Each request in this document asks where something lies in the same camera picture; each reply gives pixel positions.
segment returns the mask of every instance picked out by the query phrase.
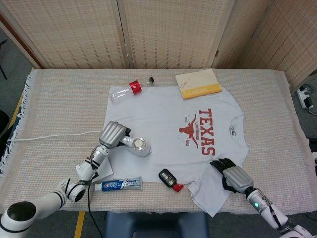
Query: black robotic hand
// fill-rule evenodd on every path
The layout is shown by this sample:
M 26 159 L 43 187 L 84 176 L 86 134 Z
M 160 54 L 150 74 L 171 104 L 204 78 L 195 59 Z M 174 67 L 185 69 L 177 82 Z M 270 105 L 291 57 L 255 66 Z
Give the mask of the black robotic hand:
M 223 175 L 222 186 L 225 190 L 245 193 L 247 188 L 253 187 L 252 178 L 230 159 L 214 160 L 210 164 Z

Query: blue chair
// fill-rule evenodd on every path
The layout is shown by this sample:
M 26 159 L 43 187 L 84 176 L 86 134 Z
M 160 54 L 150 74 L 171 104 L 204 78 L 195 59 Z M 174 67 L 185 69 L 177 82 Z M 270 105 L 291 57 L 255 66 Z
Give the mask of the blue chair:
M 207 214 L 108 212 L 105 238 L 209 238 Z

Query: robotic hand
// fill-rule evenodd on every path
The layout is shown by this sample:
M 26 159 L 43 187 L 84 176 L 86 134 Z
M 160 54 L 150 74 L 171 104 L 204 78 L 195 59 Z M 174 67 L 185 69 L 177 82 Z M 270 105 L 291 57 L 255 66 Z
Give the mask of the robotic hand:
M 294 225 L 263 193 L 253 187 L 253 180 L 230 159 L 219 159 L 210 162 L 222 175 L 223 188 L 232 192 L 246 195 L 247 201 L 260 215 L 277 229 L 282 235 L 280 238 L 317 238 L 299 225 Z
M 23 201 L 8 207 L 0 220 L 0 238 L 24 238 L 35 219 L 43 219 L 59 210 L 69 199 L 79 201 L 85 194 L 87 186 L 98 176 L 97 169 L 107 158 L 108 150 L 123 146 L 138 156 L 151 152 L 150 145 L 142 138 L 129 137 L 130 129 L 110 121 L 99 137 L 100 144 L 77 169 L 79 181 L 64 179 L 55 191 L 35 200 Z

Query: clear plastic bottle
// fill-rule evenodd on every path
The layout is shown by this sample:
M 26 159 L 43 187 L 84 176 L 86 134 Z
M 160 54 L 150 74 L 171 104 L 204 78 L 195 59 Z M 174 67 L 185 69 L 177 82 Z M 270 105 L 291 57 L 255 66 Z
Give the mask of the clear plastic bottle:
M 115 101 L 116 99 L 121 98 L 125 95 L 136 95 L 138 93 L 141 93 L 143 87 L 153 86 L 153 85 L 154 85 L 154 79 L 152 77 L 142 81 L 135 80 L 129 83 L 129 87 L 122 87 L 114 91 L 113 93 L 111 93 L 109 97 L 112 101 Z

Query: power strip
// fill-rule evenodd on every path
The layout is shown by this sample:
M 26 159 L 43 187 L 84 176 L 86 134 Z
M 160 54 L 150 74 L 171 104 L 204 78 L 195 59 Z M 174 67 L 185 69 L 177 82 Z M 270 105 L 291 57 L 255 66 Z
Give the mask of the power strip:
M 304 86 L 297 89 L 297 96 L 299 98 L 299 101 L 301 102 L 303 109 L 311 109 L 314 107 L 312 99 L 308 94 L 308 90 Z

